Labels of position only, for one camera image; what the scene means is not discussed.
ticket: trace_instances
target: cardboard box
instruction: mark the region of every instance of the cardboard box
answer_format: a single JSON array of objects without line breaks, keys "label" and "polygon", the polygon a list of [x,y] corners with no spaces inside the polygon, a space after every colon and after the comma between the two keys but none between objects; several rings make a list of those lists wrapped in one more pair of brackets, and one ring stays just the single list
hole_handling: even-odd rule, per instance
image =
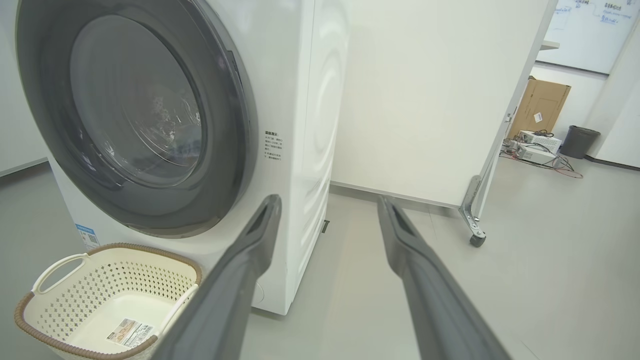
[{"label": "cardboard box", "polygon": [[520,100],[508,137],[512,139],[520,130],[547,130],[552,133],[569,90],[571,87],[568,85],[550,83],[529,76],[527,89]]}]

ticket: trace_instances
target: laundry basket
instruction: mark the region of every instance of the laundry basket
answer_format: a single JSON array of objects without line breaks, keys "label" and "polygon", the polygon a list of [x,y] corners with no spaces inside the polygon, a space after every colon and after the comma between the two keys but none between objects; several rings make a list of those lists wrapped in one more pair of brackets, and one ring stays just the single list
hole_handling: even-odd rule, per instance
[{"label": "laundry basket", "polygon": [[[40,289],[77,259],[77,268]],[[16,307],[15,323],[65,359],[148,359],[201,278],[194,261],[171,252],[106,245],[51,265]]]}]

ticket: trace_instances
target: whiteboard stand leg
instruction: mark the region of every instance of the whiteboard stand leg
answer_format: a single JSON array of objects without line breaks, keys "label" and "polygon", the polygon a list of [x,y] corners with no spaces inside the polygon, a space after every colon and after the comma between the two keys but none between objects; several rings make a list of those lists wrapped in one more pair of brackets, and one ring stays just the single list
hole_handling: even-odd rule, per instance
[{"label": "whiteboard stand leg", "polygon": [[460,206],[460,214],[462,218],[467,222],[467,226],[473,233],[471,235],[471,239],[469,242],[471,245],[475,247],[480,247],[484,243],[486,239],[486,234],[480,226],[477,224],[476,217],[471,214],[471,204],[474,203],[474,199],[478,193],[478,189],[480,189],[480,185],[482,184],[482,178],[480,175],[476,175],[471,178],[471,183],[469,184],[469,189],[467,189],[467,194],[465,195],[465,199],[462,201],[462,205]]}]

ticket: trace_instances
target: white power supply box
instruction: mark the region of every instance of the white power supply box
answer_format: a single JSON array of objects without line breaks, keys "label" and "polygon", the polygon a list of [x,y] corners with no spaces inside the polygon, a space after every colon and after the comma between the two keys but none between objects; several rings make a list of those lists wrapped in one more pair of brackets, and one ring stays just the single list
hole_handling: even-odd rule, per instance
[{"label": "white power supply box", "polygon": [[537,148],[533,143],[519,143],[518,150],[516,151],[516,157],[520,160],[530,161],[532,163],[550,167],[553,166],[556,155],[546,151],[545,149]]},{"label": "white power supply box", "polygon": [[562,145],[562,140],[558,138],[536,135],[533,133],[533,131],[520,130],[516,139],[520,142],[525,143],[538,143],[549,149],[554,154],[558,152],[558,149],[560,149],[560,145]]}]

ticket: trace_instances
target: washing machine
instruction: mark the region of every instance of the washing machine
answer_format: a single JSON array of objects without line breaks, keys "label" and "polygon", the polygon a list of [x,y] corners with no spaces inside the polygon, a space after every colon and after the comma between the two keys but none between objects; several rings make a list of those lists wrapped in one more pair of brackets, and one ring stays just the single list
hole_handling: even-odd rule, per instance
[{"label": "washing machine", "polygon": [[21,0],[22,85],[87,246],[210,270],[269,194],[253,305],[285,315],[324,225],[346,0]]}]

